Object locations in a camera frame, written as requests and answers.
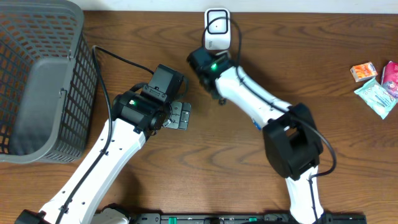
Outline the orange tissue pack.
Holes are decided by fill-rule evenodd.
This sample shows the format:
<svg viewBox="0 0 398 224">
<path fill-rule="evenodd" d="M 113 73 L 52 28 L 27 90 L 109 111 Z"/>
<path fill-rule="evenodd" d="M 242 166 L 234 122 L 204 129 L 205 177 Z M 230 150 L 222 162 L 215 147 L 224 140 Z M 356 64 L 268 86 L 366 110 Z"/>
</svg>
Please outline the orange tissue pack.
<svg viewBox="0 0 398 224">
<path fill-rule="evenodd" d="M 377 71 L 372 62 L 352 66 L 350 72 L 355 82 L 369 80 L 377 76 Z"/>
</svg>

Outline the teal wet wipes packet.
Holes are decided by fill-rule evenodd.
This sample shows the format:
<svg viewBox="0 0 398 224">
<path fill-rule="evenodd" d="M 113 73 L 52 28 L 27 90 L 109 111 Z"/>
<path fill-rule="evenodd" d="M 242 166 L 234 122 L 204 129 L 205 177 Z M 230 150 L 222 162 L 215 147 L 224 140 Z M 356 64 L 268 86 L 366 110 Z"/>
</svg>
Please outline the teal wet wipes packet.
<svg viewBox="0 0 398 224">
<path fill-rule="evenodd" d="M 397 103 L 397 100 L 375 78 L 367 81 L 354 93 L 360 96 L 382 119 L 387 117 Z"/>
</svg>

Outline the purple sanitary pad pack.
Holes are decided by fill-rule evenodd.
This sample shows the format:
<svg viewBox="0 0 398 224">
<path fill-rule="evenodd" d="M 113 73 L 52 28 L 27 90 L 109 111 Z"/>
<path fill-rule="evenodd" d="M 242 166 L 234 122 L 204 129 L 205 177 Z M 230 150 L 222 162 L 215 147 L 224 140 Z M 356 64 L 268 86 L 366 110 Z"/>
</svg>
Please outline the purple sanitary pad pack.
<svg viewBox="0 0 398 224">
<path fill-rule="evenodd" d="M 397 89 L 397 63 L 390 61 L 383 68 L 381 85 L 387 90 L 387 92 L 392 95 L 394 98 L 397 98 L 398 89 Z"/>
</svg>

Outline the blue snack packet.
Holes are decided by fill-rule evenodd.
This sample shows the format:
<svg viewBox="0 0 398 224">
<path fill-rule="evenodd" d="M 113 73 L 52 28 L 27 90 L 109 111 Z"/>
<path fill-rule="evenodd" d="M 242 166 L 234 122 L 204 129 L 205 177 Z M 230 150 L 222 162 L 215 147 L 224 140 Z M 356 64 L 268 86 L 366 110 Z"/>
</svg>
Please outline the blue snack packet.
<svg viewBox="0 0 398 224">
<path fill-rule="evenodd" d="M 254 126 L 255 126 L 258 130 L 261 130 L 261 129 L 262 129 L 261 126 L 260 126 L 255 120 L 252 120 L 252 122 L 253 122 Z"/>
</svg>

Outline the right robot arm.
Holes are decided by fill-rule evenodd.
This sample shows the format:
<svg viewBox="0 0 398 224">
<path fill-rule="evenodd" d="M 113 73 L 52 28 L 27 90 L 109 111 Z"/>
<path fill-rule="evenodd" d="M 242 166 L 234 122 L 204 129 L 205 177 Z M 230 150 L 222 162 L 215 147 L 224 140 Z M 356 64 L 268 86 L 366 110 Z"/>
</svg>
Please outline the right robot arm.
<svg viewBox="0 0 398 224">
<path fill-rule="evenodd" d="M 266 157 L 285 179 L 290 215 L 297 223 L 316 223 L 324 209 L 318 197 L 320 154 L 325 144 L 310 110 L 278 99 L 257 84 L 227 54 L 188 58 L 204 89 L 229 100 L 262 130 Z"/>
</svg>

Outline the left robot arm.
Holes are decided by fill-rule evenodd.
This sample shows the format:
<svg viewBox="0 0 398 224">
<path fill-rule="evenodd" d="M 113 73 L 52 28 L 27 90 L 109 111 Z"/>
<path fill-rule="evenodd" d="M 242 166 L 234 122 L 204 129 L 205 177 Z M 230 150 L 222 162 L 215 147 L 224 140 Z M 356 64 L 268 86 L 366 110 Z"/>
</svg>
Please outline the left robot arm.
<svg viewBox="0 0 398 224">
<path fill-rule="evenodd" d="M 186 130 L 192 106 L 171 94 L 127 91 L 114 99 L 112 117 L 68 182 L 39 212 L 23 210 L 24 223 L 129 223 L 118 208 L 98 205 L 131 157 L 161 128 Z"/>
</svg>

